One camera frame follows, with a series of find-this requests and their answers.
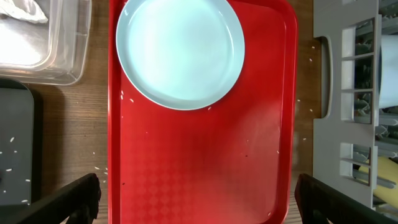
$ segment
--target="white cloth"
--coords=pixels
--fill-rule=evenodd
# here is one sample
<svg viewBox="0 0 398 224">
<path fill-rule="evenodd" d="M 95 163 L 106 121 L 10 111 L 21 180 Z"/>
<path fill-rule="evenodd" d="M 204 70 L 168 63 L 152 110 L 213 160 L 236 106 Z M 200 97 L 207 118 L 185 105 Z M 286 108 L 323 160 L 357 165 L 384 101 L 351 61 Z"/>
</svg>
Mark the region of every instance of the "white cloth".
<svg viewBox="0 0 398 224">
<path fill-rule="evenodd" d="M 34 0 L 0 0 L 0 14 L 35 24 L 49 21 Z"/>
</svg>

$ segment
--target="dish rack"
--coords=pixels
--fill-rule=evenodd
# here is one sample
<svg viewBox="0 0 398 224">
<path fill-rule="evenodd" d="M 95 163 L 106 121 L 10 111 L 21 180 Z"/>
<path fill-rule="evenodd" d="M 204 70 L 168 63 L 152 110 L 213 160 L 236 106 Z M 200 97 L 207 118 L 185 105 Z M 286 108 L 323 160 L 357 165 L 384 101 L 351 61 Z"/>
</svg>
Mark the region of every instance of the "dish rack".
<svg viewBox="0 0 398 224">
<path fill-rule="evenodd" d="M 313 35 L 322 41 L 323 116 L 314 120 L 313 176 L 374 208 L 377 185 L 397 187 L 377 176 L 377 158 L 398 154 L 398 138 L 389 131 L 398 125 L 398 114 L 391 114 L 397 110 L 379 109 L 381 35 L 398 33 L 398 0 L 313 3 Z"/>
</svg>

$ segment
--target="round plate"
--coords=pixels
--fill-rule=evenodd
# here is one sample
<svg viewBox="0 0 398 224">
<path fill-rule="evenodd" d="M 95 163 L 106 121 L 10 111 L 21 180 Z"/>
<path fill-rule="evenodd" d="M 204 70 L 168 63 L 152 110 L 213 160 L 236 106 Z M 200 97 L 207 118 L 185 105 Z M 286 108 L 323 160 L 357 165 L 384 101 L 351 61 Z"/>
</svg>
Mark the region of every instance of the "round plate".
<svg viewBox="0 0 398 224">
<path fill-rule="evenodd" d="M 244 60 L 239 19 L 226 0 L 128 1 L 116 48 L 124 73 L 144 96 L 194 110 L 233 87 Z"/>
</svg>

